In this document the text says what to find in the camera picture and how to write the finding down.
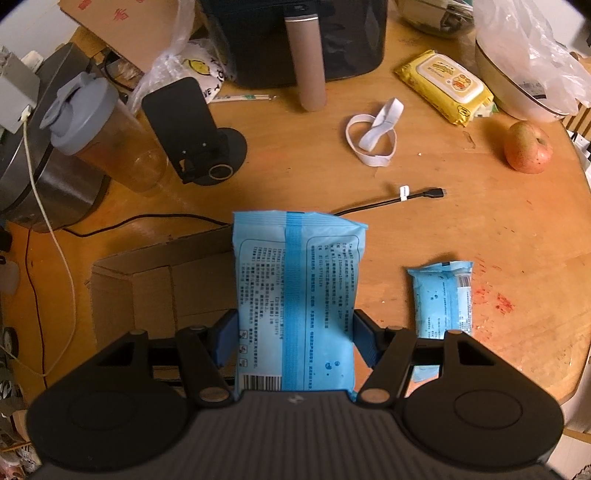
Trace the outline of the shaker bottle grey lid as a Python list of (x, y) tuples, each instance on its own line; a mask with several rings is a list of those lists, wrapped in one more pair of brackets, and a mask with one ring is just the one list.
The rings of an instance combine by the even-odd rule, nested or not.
[(103, 77), (82, 72), (56, 93), (40, 127), (54, 148), (94, 166), (136, 193), (163, 177), (167, 158), (158, 142)]

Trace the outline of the yellow wet wipes pack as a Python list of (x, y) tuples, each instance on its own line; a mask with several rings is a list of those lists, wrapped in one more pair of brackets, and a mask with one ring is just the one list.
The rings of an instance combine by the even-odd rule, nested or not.
[(427, 50), (394, 73), (453, 125), (467, 126), (496, 111), (488, 86), (465, 67)]

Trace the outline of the white bowl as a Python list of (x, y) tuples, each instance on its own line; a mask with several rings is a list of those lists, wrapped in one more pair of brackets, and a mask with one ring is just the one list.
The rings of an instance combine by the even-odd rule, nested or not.
[(496, 105), (507, 114), (538, 123), (562, 121), (568, 116), (546, 104), (539, 82), (515, 82), (490, 59), (479, 43), (475, 46), (475, 59), (481, 79), (493, 93)]

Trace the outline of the brown cardboard box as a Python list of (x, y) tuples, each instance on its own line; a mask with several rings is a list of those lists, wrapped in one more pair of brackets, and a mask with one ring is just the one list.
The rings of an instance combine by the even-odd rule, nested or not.
[(238, 306), (232, 229), (100, 259), (92, 265), (89, 289), (98, 350), (130, 330), (165, 339), (185, 327), (211, 326)]

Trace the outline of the white plastic bag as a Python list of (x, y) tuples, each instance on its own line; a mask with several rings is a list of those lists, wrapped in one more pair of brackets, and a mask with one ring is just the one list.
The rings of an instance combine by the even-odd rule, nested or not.
[(197, 80), (206, 103), (233, 77), (228, 54), (209, 37), (191, 40), (197, 18), (194, 1), (178, 1), (170, 45), (153, 61), (128, 97), (127, 108), (136, 115), (145, 96), (183, 78)]

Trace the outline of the clear plastic bag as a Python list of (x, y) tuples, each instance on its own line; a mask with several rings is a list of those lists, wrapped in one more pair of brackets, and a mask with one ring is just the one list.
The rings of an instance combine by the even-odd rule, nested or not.
[(478, 46), (512, 81), (542, 87), (560, 114), (590, 105), (590, 73), (556, 42), (535, 2), (475, 1), (473, 12)]

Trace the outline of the silver rice cooker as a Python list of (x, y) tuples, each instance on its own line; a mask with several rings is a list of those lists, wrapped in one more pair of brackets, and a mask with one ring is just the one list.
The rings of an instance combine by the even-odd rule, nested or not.
[[(38, 194), (54, 229), (71, 226), (92, 213), (108, 188), (100, 170), (76, 157), (68, 157), (50, 142), (40, 121), (55, 100), (57, 90), (81, 72), (95, 73), (93, 61), (68, 43), (43, 62), (38, 70), (40, 91), (28, 128), (1, 138), (1, 218), (37, 232), (47, 230), (34, 195)], [(28, 133), (33, 174), (28, 174), (23, 133)]]

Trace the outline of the red apple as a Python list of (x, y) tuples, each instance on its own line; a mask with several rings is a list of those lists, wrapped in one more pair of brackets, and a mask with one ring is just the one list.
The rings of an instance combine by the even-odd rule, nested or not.
[(514, 170), (539, 174), (550, 164), (553, 146), (540, 127), (529, 121), (519, 121), (509, 128), (505, 136), (504, 154)]

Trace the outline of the blue wipes packet with barcode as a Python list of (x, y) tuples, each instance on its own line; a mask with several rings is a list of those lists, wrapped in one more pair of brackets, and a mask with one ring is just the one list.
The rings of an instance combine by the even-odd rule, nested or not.
[(435, 263), (407, 272), (412, 277), (419, 338), (442, 340), (449, 330), (472, 334), (472, 261)]

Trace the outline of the white elastic band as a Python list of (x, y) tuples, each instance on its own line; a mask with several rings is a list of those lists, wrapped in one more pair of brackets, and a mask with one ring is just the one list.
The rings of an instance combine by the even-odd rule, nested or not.
[[(349, 119), (345, 129), (346, 142), (363, 164), (372, 168), (385, 168), (391, 164), (398, 146), (396, 125), (404, 110), (404, 104), (399, 99), (392, 98), (381, 107), (377, 115), (356, 114)], [(355, 142), (351, 131), (353, 126), (360, 124), (367, 124), (370, 128)], [(386, 154), (373, 154), (372, 151), (383, 137), (388, 139), (390, 151)]]

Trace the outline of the black air fryer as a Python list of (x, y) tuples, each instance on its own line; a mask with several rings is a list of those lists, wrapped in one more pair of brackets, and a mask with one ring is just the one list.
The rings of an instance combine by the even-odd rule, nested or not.
[(365, 75), (384, 59), (387, 1), (202, 1), (200, 8), (236, 85), (297, 87), (308, 111), (325, 107), (326, 83)]

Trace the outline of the black phone stand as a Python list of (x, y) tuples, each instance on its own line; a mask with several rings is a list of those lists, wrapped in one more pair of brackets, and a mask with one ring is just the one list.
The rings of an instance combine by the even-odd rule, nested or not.
[(217, 127), (194, 78), (145, 95), (141, 108), (182, 183), (213, 186), (231, 178), (245, 162), (245, 137)]

